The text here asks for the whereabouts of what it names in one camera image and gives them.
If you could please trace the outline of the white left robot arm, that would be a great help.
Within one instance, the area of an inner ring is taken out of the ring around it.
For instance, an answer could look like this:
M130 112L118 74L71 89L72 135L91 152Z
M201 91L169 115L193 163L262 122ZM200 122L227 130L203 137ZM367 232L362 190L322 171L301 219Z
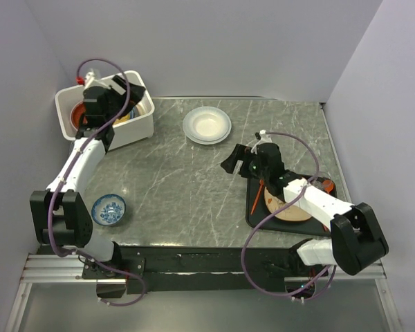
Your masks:
M73 151L59 175L44 190L30 196L36 238L59 257L73 253L99 262L105 276L117 277L124 262L117 243L93 231L93 220L81 193L115 136L113 123L126 116L144 97L146 88L129 82L127 74L114 75L106 84L87 74L84 112L80 116Z

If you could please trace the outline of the beige floral plate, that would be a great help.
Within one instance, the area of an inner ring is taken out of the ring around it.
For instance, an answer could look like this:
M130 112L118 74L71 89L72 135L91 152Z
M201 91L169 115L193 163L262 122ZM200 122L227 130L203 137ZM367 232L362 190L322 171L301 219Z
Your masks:
M149 113L149 109L147 106L147 103L142 100L141 102L139 102L134 108L134 114L135 117L139 117L139 116L143 116Z

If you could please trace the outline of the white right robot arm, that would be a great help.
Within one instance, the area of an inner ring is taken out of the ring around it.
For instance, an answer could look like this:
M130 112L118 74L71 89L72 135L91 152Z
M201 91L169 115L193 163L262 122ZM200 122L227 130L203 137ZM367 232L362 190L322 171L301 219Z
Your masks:
M275 143L263 143L255 149L238 144L221 167L231 174L239 161L240 176L263 181L270 194L305 211L330 232L328 239L309 239L290 249L288 265L294 274L305 275L314 265L334 265L348 275L356 275L389 253L387 240L368 204L341 201L286 169Z

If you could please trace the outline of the red plate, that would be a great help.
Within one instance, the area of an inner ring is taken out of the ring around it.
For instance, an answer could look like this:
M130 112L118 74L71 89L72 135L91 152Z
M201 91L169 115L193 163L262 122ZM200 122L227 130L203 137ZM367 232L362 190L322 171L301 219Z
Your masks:
M87 119L84 115L85 111L86 109L83 102L77 103L71 111L70 122L76 131L80 128L80 125L87 124Z

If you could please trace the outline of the yellow woven plate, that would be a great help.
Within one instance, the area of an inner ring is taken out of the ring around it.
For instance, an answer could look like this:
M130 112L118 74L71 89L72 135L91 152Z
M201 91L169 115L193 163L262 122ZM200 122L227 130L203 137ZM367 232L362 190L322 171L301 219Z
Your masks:
M128 121L128 120L129 120L129 113L127 115L117 119L113 124L116 125L116 124L119 124L119 123L122 123L122 122L125 122L125 121Z

